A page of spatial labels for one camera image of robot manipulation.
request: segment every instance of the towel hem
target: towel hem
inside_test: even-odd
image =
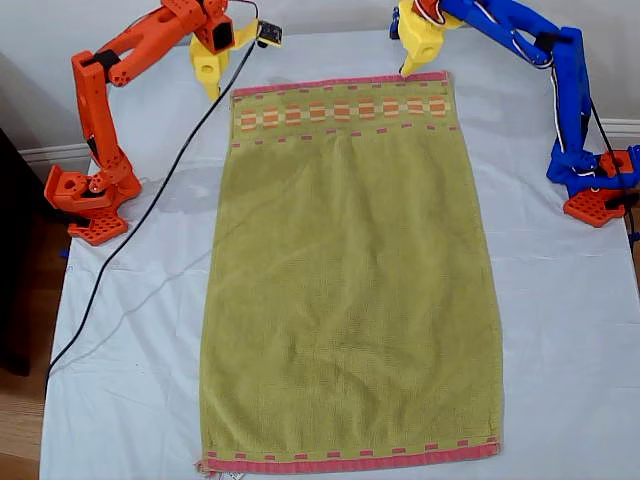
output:
[[[387,82],[411,82],[411,81],[446,81],[449,74],[446,71],[416,73],[403,77],[401,75],[382,75],[377,77],[358,78],[333,78],[330,80],[320,80],[317,82],[285,83],[279,85],[264,85],[262,87],[239,88],[233,91],[234,97],[244,97],[255,95],[256,93],[280,92],[283,90],[295,90],[299,88],[324,87],[329,85],[359,84],[359,83],[387,83]]]
[[[246,460],[219,460],[207,458],[202,463],[209,471],[216,472],[248,472],[248,473],[319,473],[346,472],[354,470],[376,470],[398,467],[416,467],[434,463],[458,462],[461,460],[477,460],[497,455],[499,443],[486,443],[474,447],[455,448],[437,452],[424,452],[413,455],[393,455],[379,458],[350,458],[319,461],[294,462],[251,462]]]

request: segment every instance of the dark furniture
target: dark furniture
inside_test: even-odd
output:
[[[44,199],[44,186],[11,141],[0,129],[0,205],[5,227],[2,229],[5,288],[0,289],[0,368],[16,375],[29,374],[27,340],[21,338],[21,319],[16,314],[18,285],[25,274],[23,265],[28,251],[34,215],[54,218],[54,210]]]

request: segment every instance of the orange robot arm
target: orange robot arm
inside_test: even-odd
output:
[[[71,59],[82,133],[100,170],[94,175],[53,167],[45,197],[55,207],[87,219],[69,233],[99,245],[127,231],[118,207],[138,193],[140,182],[118,145],[107,97],[107,83],[117,87],[160,60],[185,35],[195,33],[212,53],[234,45],[228,0],[161,0],[162,6],[127,28],[96,52]],[[120,55],[129,52],[126,58]]]

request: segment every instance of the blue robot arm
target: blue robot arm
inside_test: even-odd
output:
[[[416,0],[436,3],[437,0]],[[513,0],[440,0],[439,8],[489,36],[538,69],[550,69],[555,89],[557,139],[547,177],[567,186],[569,196],[592,188],[632,187],[640,180],[638,148],[630,148],[634,173],[601,175],[600,155],[584,150],[591,94],[582,32],[562,29]],[[531,43],[522,32],[535,39]]]

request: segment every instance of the white table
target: white table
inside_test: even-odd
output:
[[[237,87],[389,74],[402,61],[387,32],[291,36],[280,50],[256,49]],[[598,230],[563,215],[566,193],[545,178],[555,138],[548,72],[470,29],[449,33],[428,68],[453,73],[479,192],[504,331],[504,451],[476,462],[314,478],[637,478],[633,265],[621,221]],[[175,48],[114,89],[111,104],[143,179],[141,196],[121,209],[135,222],[209,102],[186,48]],[[224,102],[107,271],[82,338],[51,378],[43,480],[199,478],[198,352],[228,123]],[[96,272],[120,241],[73,242],[54,352],[78,326]]]

